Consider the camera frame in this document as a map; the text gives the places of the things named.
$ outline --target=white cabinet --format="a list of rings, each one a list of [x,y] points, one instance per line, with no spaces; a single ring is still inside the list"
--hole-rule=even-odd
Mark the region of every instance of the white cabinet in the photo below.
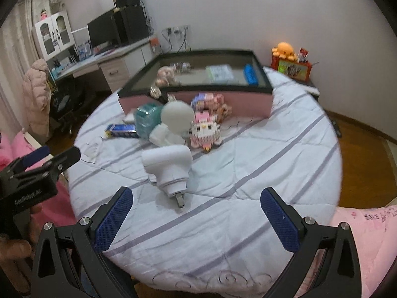
[[[66,11],[53,14],[36,23],[32,30],[36,48],[45,61],[75,43]]]
[[[101,63],[103,75],[112,92],[123,87],[153,58],[150,44],[143,45],[123,57]]]

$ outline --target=human hand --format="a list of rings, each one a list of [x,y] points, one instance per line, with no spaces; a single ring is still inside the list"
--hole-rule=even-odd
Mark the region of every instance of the human hand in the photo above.
[[[41,205],[31,208],[31,214],[36,214],[42,209]],[[40,235],[40,227],[31,218],[29,224],[29,238],[31,243],[36,244]],[[0,267],[20,293],[28,293],[29,283],[18,268],[18,260],[31,257],[34,258],[34,248],[25,240],[10,240],[6,234],[0,234]]]

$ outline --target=pink bedding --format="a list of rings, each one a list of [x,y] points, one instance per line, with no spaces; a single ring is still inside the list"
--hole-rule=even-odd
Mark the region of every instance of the pink bedding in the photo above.
[[[15,136],[12,144],[9,144],[7,136],[2,133],[0,143],[0,170],[17,157],[27,155],[34,150],[25,140],[22,132],[19,132]],[[29,167],[28,170],[40,167],[43,163],[44,159]],[[40,227],[43,227],[49,221],[52,221],[56,226],[66,226],[76,223],[66,185],[58,181],[56,187],[58,194],[42,202],[42,211],[32,215]]]
[[[392,266],[397,256],[397,205],[378,209],[354,209],[337,207],[330,222],[350,224],[359,254],[362,298],[372,295]],[[321,261],[316,256],[295,297],[303,295],[315,276]]]

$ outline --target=teal object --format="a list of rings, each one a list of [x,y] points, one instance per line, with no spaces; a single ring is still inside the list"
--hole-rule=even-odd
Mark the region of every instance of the teal object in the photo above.
[[[138,107],[134,113],[136,133],[148,140],[150,133],[161,123],[161,110],[163,106],[148,103]]]

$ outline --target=round table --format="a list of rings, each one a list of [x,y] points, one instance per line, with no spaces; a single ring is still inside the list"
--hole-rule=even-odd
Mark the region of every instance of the round table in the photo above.
[[[274,87],[269,119],[231,117],[222,145],[192,150],[185,206],[150,181],[140,161],[154,145],[142,139],[106,140],[122,122],[117,94],[84,123],[75,145],[81,160],[69,169],[71,204],[92,216],[122,186],[134,203],[110,249],[115,264],[164,290],[262,297],[287,265],[286,252],[261,210],[273,187],[301,216],[327,224],[341,189],[341,155],[326,114],[293,80],[269,68]]]

